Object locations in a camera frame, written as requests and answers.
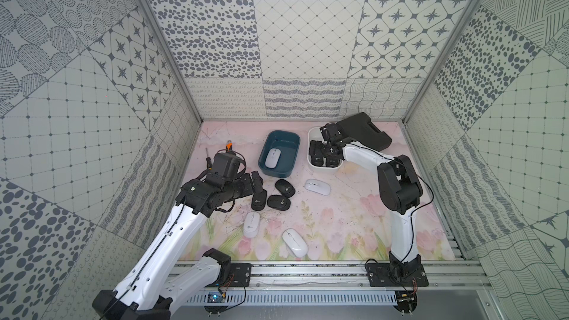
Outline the black mouse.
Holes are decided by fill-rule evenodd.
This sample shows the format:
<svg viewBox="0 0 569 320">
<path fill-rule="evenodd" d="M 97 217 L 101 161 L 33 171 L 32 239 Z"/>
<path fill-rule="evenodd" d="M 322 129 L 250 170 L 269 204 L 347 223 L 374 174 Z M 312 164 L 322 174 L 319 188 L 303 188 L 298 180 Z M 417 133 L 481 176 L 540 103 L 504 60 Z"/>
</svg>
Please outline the black mouse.
<svg viewBox="0 0 569 320">
<path fill-rule="evenodd" d="M 267 203 L 267 198 L 268 192 L 266 190 L 255 192 L 251 200 L 251 209 L 256 212 L 264 210 Z"/>
<path fill-rule="evenodd" d="M 286 211 L 290 209 L 291 201 L 286 196 L 271 195 L 268 197 L 267 206 L 279 211 Z"/>
<path fill-rule="evenodd" d="M 292 197 L 296 193 L 294 186 L 285 179 L 279 179 L 275 183 L 275 188 L 286 198 Z"/>
</svg>

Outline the black mouse top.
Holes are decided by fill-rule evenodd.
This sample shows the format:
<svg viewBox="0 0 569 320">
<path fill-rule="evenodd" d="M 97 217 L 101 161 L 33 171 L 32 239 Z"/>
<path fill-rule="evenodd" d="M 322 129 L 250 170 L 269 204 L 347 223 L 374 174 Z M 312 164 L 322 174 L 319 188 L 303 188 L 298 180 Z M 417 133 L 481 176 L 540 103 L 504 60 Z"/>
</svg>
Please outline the black mouse top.
<svg viewBox="0 0 569 320">
<path fill-rule="evenodd" d="M 294 186 L 285 179 L 279 179 L 275 183 L 275 188 L 286 198 L 292 197 L 296 193 Z"/>
</svg>

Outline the white mouse bottom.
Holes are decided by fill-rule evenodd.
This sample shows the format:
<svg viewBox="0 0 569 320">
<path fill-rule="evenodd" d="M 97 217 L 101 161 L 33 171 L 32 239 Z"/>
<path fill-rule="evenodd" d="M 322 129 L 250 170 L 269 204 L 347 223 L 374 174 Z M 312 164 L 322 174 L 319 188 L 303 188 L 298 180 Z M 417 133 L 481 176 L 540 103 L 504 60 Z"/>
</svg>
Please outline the white mouse bottom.
<svg viewBox="0 0 569 320">
<path fill-rule="evenodd" d="M 282 240 L 296 258 L 301 259 L 308 254 L 308 244 L 294 229 L 284 231 Z"/>
</svg>

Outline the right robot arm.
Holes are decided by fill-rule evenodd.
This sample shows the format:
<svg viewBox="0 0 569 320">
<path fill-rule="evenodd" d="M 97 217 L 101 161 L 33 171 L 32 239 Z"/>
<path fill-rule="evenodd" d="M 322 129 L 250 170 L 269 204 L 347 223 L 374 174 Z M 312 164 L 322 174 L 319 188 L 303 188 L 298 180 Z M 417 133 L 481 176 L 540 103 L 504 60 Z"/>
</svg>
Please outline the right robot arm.
<svg viewBox="0 0 569 320">
<path fill-rule="evenodd" d="M 404 276 L 418 269 L 416 212 L 421 208 L 423 188 L 410 158 L 383 154 L 391 138 L 370 121 L 327 123 L 319 131 L 322 141 L 314 144 L 312 156 L 321 156 L 327 166 L 348 161 L 376 174 L 379 197 L 392 213 L 391 271 Z"/>
</svg>

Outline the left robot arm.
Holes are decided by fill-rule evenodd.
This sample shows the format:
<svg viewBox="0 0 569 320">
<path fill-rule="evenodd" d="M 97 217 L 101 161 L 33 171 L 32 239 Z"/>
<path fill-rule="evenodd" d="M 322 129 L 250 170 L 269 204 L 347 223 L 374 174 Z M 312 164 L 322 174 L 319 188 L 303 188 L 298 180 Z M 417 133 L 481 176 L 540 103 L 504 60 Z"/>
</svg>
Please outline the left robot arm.
<svg viewBox="0 0 569 320">
<path fill-rule="evenodd" d="M 197 178 L 181 187 L 162 229 L 132 271 L 114 289 L 100 291 L 93 300 L 99 318 L 169 319 L 207 287 L 215 290 L 206 310 L 221 314 L 232 309 L 228 289 L 246 289 L 250 268 L 233 267 L 227 254 L 211 248 L 176 278 L 169 275 L 189 241 L 213 213 L 225 213 L 224 204 L 251 196 L 262 186 L 257 173 L 246 169 L 244 156 L 225 148 Z"/>
</svg>

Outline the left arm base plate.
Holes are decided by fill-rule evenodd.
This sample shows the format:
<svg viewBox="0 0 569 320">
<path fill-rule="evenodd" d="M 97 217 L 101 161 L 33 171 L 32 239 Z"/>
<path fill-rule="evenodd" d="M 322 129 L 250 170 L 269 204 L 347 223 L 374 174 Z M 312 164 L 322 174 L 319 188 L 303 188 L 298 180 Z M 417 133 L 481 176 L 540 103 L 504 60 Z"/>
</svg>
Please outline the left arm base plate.
<svg viewBox="0 0 569 320">
<path fill-rule="evenodd" d="M 222 265 L 217 280 L 211 287 L 248 287 L 252 274 L 251 263 Z"/>
</svg>

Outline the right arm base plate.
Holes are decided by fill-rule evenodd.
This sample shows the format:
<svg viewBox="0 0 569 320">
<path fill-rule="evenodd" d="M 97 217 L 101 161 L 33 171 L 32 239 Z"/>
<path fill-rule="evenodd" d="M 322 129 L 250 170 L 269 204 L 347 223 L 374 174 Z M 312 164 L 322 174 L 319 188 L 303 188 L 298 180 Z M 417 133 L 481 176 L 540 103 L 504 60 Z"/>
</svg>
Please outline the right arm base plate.
<svg viewBox="0 0 569 320">
<path fill-rule="evenodd" d="M 429 281 L 421 263 L 369 262 L 365 272 L 371 287 L 428 287 Z"/>
</svg>

